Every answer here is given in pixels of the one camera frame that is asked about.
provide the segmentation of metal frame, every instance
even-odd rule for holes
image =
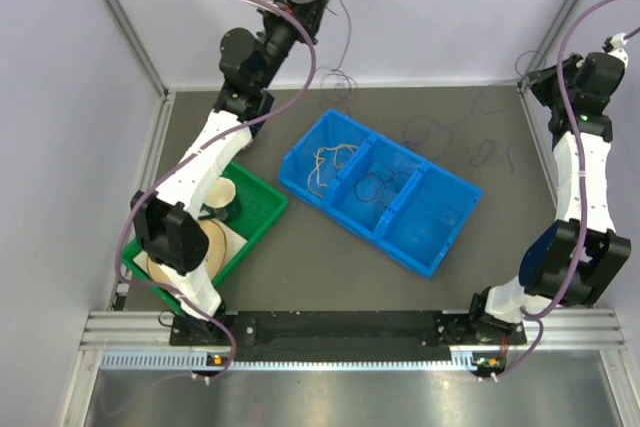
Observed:
[[[158,71],[153,65],[153,62],[151,61],[149,54],[147,53],[144,46],[142,45],[142,42],[140,41],[138,34],[136,34],[136,31],[133,28],[131,21],[127,17],[127,14],[125,13],[124,9],[122,8],[122,5],[120,5],[120,1],[104,0],[104,2],[109,12],[111,13],[113,20],[115,21],[116,25],[120,29],[120,32],[124,36],[125,41],[131,48],[131,53],[138,61],[140,68],[149,79],[149,82],[151,82],[151,85],[153,85],[153,88],[156,90],[156,92],[158,92],[158,95],[164,99],[164,97],[166,97],[168,93],[168,90],[165,87],[164,83],[162,82],[162,79],[160,78],[160,74],[158,74]]]
[[[536,51],[542,55],[533,56],[529,66],[527,67],[527,72],[544,68],[545,57],[549,53],[553,43],[558,39],[560,32],[562,32],[564,27],[567,25],[569,17],[578,5],[578,1],[579,0],[564,0],[564,2],[562,2],[562,5],[551,22],[547,33],[544,35],[540,45],[536,49]]]
[[[91,312],[80,341],[81,351],[202,351],[201,347],[172,347],[170,329],[158,323],[159,312]],[[529,340],[538,334],[535,322],[524,323]],[[510,350],[525,350],[514,345]],[[612,309],[558,309],[545,318],[541,350],[620,350],[624,338]],[[229,347],[207,347],[211,354],[228,354]],[[463,345],[451,351],[483,352],[495,346]]]
[[[149,55],[138,38],[131,22],[118,0],[104,0],[116,24],[124,35],[133,55],[149,78],[153,87],[161,96],[162,103],[156,117],[154,130],[148,147],[148,154],[142,170],[140,185],[149,186],[156,175],[160,152],[166,135],[169,118],[173,108],[175,93],[169,93],[160,75],[155,69]],[[547,54],[557,39],[561,29],[568,21],[578,0],[565,0],[547,33],[541,41],[538,51]],[[535,59],[528,70],[536,70],[540,64]],[[522,103],[529,122],[531,132],[541,158],[542,166],[549,183],[552,197],[555,193],[555,164],[550,152],[544,148],[542,138],[546,131],[539,126],[532,117],[532,107],[535,103],[525,94]],[[120,291],[126,295],[126,289]],[[60,425],[81,426],[86,420],[91,396],[95,390],[95,383],[105,355],[107,358],[117,351],[128,351],[135,358],[136,355],[154,356],[189,356],[201,355],[197,348],[169,346],[169,329],[158,324],[157,312],[91,312],[86,324],[85,332],[79,347],[73,376],[64,405],[63,417]],[[638,391],[634,382],[634,371],[629,354],[626,351],[624,338],[613,310],[556,310],[545,319],[545,336],[540,345],[543,351],[567,350],[596,350],[601,353],[607,378],[611,385],[612,394],[618,406],[625,426],[640,426],[640,407]],[[525,323],[528,339],[537,335],[535,323]],[[525,349],[526,346],[512,346],[512,350]],[[453,358],[460,358],[469,352],[481,352],[483,347],[458,346],[451,348]],[[207,353],[227,353],[228,348],[207,348]],[[301,370],[317,368],[317,365],[305,364],[291,366],[286,363],[279,365],[243,365],[243,369],[286,369],[295,367]],[[332,365],[322,365],[322,369],[330,369]],[[377,364],[349,365],[347,369],[381,369],[388,366]],[[399,370],[413,370],[428,366],[407,364],[391,366]]]

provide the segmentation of black cable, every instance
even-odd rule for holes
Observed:
[[[349,51],[349,46],[351,45],[351,31],[352,31],[352,23],[351,23],[351,14],[349,14],[349,10],[347,9],[347,7],[344,5],[344,1],[343,0],[338,0],[338,2],[340,2],[340,6],[342,7],[342,10],[344,11],[344,15],[347,16],[347,42],[344,45],[344,49],[342,51],[342,56],[340,57],[340,62],[338,62],[338,65],[333,69],[335,71],[340,71],[342,64],[344,63],[344,58],[347,56],[347,52]]]
[[[161,326],[163,326],[163,327],[167,327],[168,329],[172,329],[172,328],[173,328],[173,326],[172,326],[172,325],[165,324],[165,323],[163,323],[163,322],[162,322],[162,315],[163,315],[163,314],[166,314],[167,312],[169,312],[169,313],[173,314],[173,316],[174,316],[174,318],[175,318],[176,313],[175,313],[173,310],[169,310],[169,309],[167,309],[167,310],[163,310],[162,312],[160,312],[160,313],[158,314],[158,323],[159,323]]]
[[[389,173],[391,174],[391,177],[389,177],[388,179],[384,179],[382,175],[380,175],[380,173],[374,172],[373,170],[375,170],[374,167],[376,165],[381,166],[384,169],[388,170]],[[382,217],[382,215],[387,211],[387,209],[393,203],[393,200],[395,199],[395,197],[400,193],[401,187],[397,181],[400,174],[404,174],[407,176],[407,180],[402,183],[402,187],[404,187],[404,184],[407,183],[407,181],[411,177],[411,174],[409,174],[404,170],[400,172],[396,172],[387,164],[383,162],[374,161],[369,164],[367,172],[362,177],[360,177],[360,180],[358,180],[358,182],[356,182],[354,186],[354,195],[356,199],[358,199],[362,203],[373,204],[372,214],[376,219],[379,220]],[[362,195],[363,193],[358,191],[358,187],[362,184],[363,181],[370,178],[376,179],[376,182],[379,182],[379,185],[376,187],[375,193],[371,198],[365,198]],[[389,190],[389,184],[394,185],[395,192]]]
[[[323,68],[329,69],[329,72],[322,77],[320,81],[320,90],[322,92],[322,99],[330,104],[344,104],[347,102],[353,102],[357,97],[358,92],[358,82],[346,74],[342,70],[342,65],[344,64],[344,59],[349,52],[349,48],[351,46],[351,35],[353,32],[353,23],[351,21],[351,14],[349,13],[349,9],[344,3],[344,0],[338,0],[340,2],[340,6],[347,17],[347,41],[345,42],[344,49],[342,50],[342,55],[340,56],[340,61],[335,67],[318,67],[318,70]],[[337,16],[338,14],[331,10],[329,7],[326,9],[331,12],[333,15]],[[333,82],[333,87],[327,87],[326,84]]]
[[[522,73],[520,72],[520,69],[518,69],[518,63],[522,60],[522,58],[527,55],[527,54],[537,54],[540,56],[541,60],[543,61],[543,69],[547,66],[547,58],[544,56],[544,54],[538,50],[525,50],[523,53],[521,53],[518,58],[516,59],[515,63],[513,64],[513,70],[515,71],[516,74],[518,74],[521,78],[524,78],[528,72]]]
[[[467,114],[463,120],[467,120],[472,113],[473,111],[471,111],[470,114]],[[432,134],[436,132],[446,133],[447,142],[446,144],[444,144],[444,146],[440,147],[438,152],[436,152],[437,155],[427,155],[427,153],[425,152],[420,153],[425,158],[434,162],[439,158],[444,157],[444,155],[448,152],[449,147],[451,147],[451,145],[453,144],[453,127],[457,126],[458,124],[460,124],[460,122],[456,122],[453,125],[444,125],[430,115],[418,115],[416,117],[408,119],[405,122],[404,128],[402,129],[401,144],[413,152],[418,152],[421,146],[429,144],[429,139],[431,138]]]

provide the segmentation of metal table surface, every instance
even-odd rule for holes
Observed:
[[[145,390],[165,375],[101,371],[85,425],[622,426],[597,352],[538,352],[497,384],[466,372],[232,372],[209,387],[178,378]]]
[[[275,105],[293,95],[276,91]],[[181,92],[159,174],[183,155],[204,124],[215,92]],[[504,283],[553,220],[554,207],[515,87],[370,88],[333,106],[310,91],[267,122],[236,157],[279,186],[281,159],[327,108],[398,142],[484,189],[484,196],[434,277],[426,280],[289,196],[284,216],[221,286],[232,310],[414,310],[467,308],[474,292]],[[132,287],[128,310],[160,310]]]

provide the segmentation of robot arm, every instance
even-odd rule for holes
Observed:
[[[312,39],[329,0],[265,0],[293,15]],[[287,58],[300,34],[278,15],[260,10],[264,30],[254,36],[243,28],[227,32],[220,43],[220,70],[224,84],[207,122],[185,153],[183,160],[196,154],[185,167],[158,187],[134,218],[136,239],[171,283],[181,292],[186,314],[203,317],[187,305],[188,299],[203,312],[224,316],[222,299],[206,272],[209,240],[197,219],[207,192],[227,164],[247,147],[261,124],[241,128],[213,143],[200,147],[217,133],[268,113],[273,96],[266,90]],[[142,195],[138,192],[132,206]]]
[[[607,203],[606,161],[613,140],[611,120],[603,114],[628,64],[624,34],[607,39],[604,53],[572,55],[563,64],[567,90],[586,157],[578,165],[576,138],[559,95],[556,67],[525,79],[533,94],[551,109],[549,131],[558,167],[558,205],[553,224],[522,259],[519,275],[505,285],[476,294],[470,326],[478,339],[509,334],[522,322],[522,309],[539,312],[560,289],[575,250],[581,221],[579,179],[585,176],[589,211],[587,238],[578,269],[560,304],[592,306],[631,253],[628,239],[616,235]]]

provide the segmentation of purple cable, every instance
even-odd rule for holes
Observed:
[[[625,35],[624,40],[629,40],[631,37],[637,34],[640,34],[640,27],[638,27],[636,30],[632,30],[631,33]]]
[[[581,172],[585,171],[586,159],[584,154],[584,146],[582,145],[582,139],[580,138],[580,130],[578,129],[578,123],[576,122],[576,117],[573,114],[573,110],[571,108],[571,101],[569,100],[569,93],[567,92],[567,87],[564,82],[564,72],[562,70],[562,62],[564,61],[564,55],[567,50],[567,45],[569,44],[569,39],[576,31],[578,26],[582,23],[584,19],[586,19],[589,15],[591,15],[596,10],[604,7],[611,2],[616,2],[618,0],[601,0],[600,2],[592,5],[587,10],[585,10],[582,14],[578,16],[578,18],[571,24],[567,33],[562,38],[562,42],[560,43],[560,48],[558,49],[558,64],[556,66],[556,72],[558,77],[558,86],[560,87],[560,96],[562,97],[562,103],[564,104],[565,111],[567,112],[567,118],[569,119],[569,124],[571,125],[571,131],[576,139],[576,147],[578,149],[578,168]],[[523,309],[523,313],[526,319],[529,320],[540,320],[556,308],[556,306],[560,303],[564,294],[567,292],[569,285],[571,284],[571,279],[576,273],[576,269],[578,268],[578,263],[580,262],[580,253],[584,248],[584,243],[587,238],[587,182],[584,176],[580,176],[578,178],[579,186],[580,186],[580,230],[578,231],[578,240],[576,242],[576,248],[573,251],[573,255],[571,257],[571,262],[569,263],[569,268],[567,270],[567,275],[565,276],[562,285],[558,289],[558,292],[553,297],[551,303],[542,309],[541,312],[537,314],[531,314]]]
[[[279,15],[280,17],[285,19],[287,22],[289,22],[298,31],[298,33],[300,34],[300,36],[302,37],[304,42],[307,44],[307,47],[309,47],[309,54],[311,56],[311,66],[309,68],[309,75],[308,75],[307,80],[305,81],[305,83],[302,85],[301,89],[288,102],[286,102],[282,107],[279,107],[278,109],[276,109],[276,110],[274,110],[272,112],[269,112],[267,114],[261,115],[260,117],[256,117],[255,119],[249,120],[247,122],[243,122],[242,124],[236,125],[236,126],[230,128],[230,129],[225,130],[224,132],[221,132],[221,133],[215,135],[210,140],[208,140],[207,142],[202,144],[200,146],[200,150],[205,150],[206,148],[211,146],[211,144],[213,144],[214,142],[217,142],[218,140],[222,139],[223,137],[225,137],[225,136],[227,136],[229,134],[232,134],[233,132],[237,132],[240,129],[244,129],[244,128],[250,127],[252,125],[259,124],[261,122],[265,122],[265,121],[275,117],[276,115],[284,113],[286,110],[291,108],[296,102],[298,102],[298,100],[300,100],[300,98],[307,92],[307,90],[309,90],[309,86],[311,85],[311,81],[313,80],[313,77],[314,77],[315,72],[316,72],[316,51],[315,51],[315,48],[314,48],[313,39],[311,38],[309,33],[305,30],[305,28],[298,22],[298,20],[293,15],[289,14],[288,12],[284,11],[283,9],[280,9],[276,5],[270,4],[269,2],[266,2],[264,0],[245,0],[245,1],[247,1],[249,3],[252,3],[252,4],[255,4],[256,6],[262,8],[264,10],[268,10],[270,12],[273,12],[276,15]],[[182,169],[185,165],[187,165],[189,162],[191,162],[195,158],[196,158],[196,154],[191,154],[190,156],[188,156],[188,157],[184,158],[182,161],[180,161],[180,163],[178,165],[176,165],[171,170],[169,170],[169,172],[167,172],[165,175],[163,175],[160,179],[156,180],[155,183],[151,187],[149,187],[149,189],[147,189],[147,191],[144,194],[142,194],[142,196],[140,196],[138,201],[131,208],[131,211],[129,212],[129,216],[127,217],[127,220],[124,223],[124,227],[122,229],[122,233],[120,234],[120,238],[118,239],[118,244],[117,244],[117,247],[116,247],[115,272],[116,272],[116,277],[118,278],[118,280],[120,282],[125,283],[125,284],[135,284],[135,285],[142,285],[142,286],[147,286],[147,287],[159,287],[161,289],[164,289],[164,290],[172,293],[175,296],[181,295],[181,292],[175,286],[170,285],[170,284],[164,284],[162,282],[154,282],[154,281],[150,281],[150,280],[148,280],[148,281],[138,281],[138,280],[134,281],[134,280],[128,279],[127,277],[125,277],[123,275],[123,273],[121,271],[121,266],[122,266],[121,257],[122,257],[122,251],[124,249],[126,241],[129,238],[129,233],[131,232],[131,227],[133,225],[133,219],[135,218],[136,214],[140,210],[140,207],[142,206],[142,204],[144,202],[146,202],[146,200],[156,191],[156,189],[164,181],[166,181],[169,177],[174,175],[176,172],[178,172],[180,169]],[[223,369],[220,372],[218,372],[218,374],[215,377],[213,377],[213,379],[218,380],[218,379],[222,378],[224,375],[226,375],[228,373],[229,367],[231,366],[231,364],[233,362],[233,359],[235,358],[235,354],[236,354],[236,350],[237,350],[236,340],[233,337],[233,334],[231,333],[231,331],[227,327],[225,327],[224,324],[222,324],[221,322],[219,322],[218,320],[216,320],[215,318],[213,318],[211,315],[207,314],[206,312],[203,312],[197,305],[195,305],[189,299],[182,298],[182,300],[190,308],[192,308],[194,311],[196,311],[202,317],[204,317],[209,322],[214,324],[217,328],[219,328],[229,338],[229,342],[231,343],[231,352],[229,354],[229,361],[224,365]],[[171,374],[171,375],[169,375],[167,377],[164,377],[164,378],[160,379],[159,381],[154,382],[153,384],[151,384],[150,387],[153,387],[155,385],[158,385],[158,384],[164,382],[165,380],[172,379],[172,378],[175,378],[175,377],[178,377],[178,375],[177,374]],[[123,410],[125,410],[129,405],[131,405],[131,400],[128,401],[123,407],[120,407],[120,408],[112,411],[112,413],[115,412],[115,413],[113,413],[113,415],[118,415]]]

